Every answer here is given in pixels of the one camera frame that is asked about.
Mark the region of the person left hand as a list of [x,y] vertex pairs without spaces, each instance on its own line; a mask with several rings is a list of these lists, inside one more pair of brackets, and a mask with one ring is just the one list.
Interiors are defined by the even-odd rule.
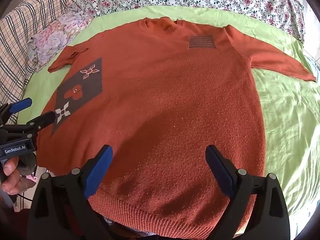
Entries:
[[7,179],[2,183],[2,190],[9,195],[15,195],[36,185],[32,180],[24,178],[17,169],[19,157],[8,159],[3,166]]

